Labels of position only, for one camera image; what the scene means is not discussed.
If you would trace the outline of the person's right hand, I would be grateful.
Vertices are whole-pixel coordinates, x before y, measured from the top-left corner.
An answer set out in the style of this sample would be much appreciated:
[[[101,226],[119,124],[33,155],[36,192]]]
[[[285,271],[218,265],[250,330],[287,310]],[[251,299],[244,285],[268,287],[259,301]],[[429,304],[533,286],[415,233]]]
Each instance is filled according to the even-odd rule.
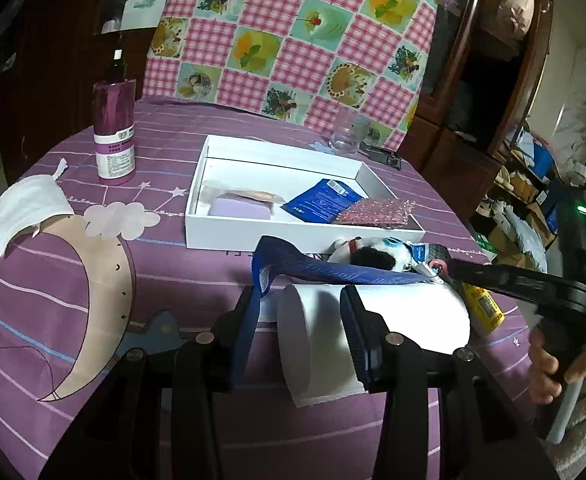
[[[560,368],[560,361],[548,352],[543,332],[534,328],[529,335],[528,392],[532,402],[548,405],[562,393],[563,386],[554,379]],[[581,392],[586,393],[586,349],[567,367],[563,382],[566,385],[582,381]]]

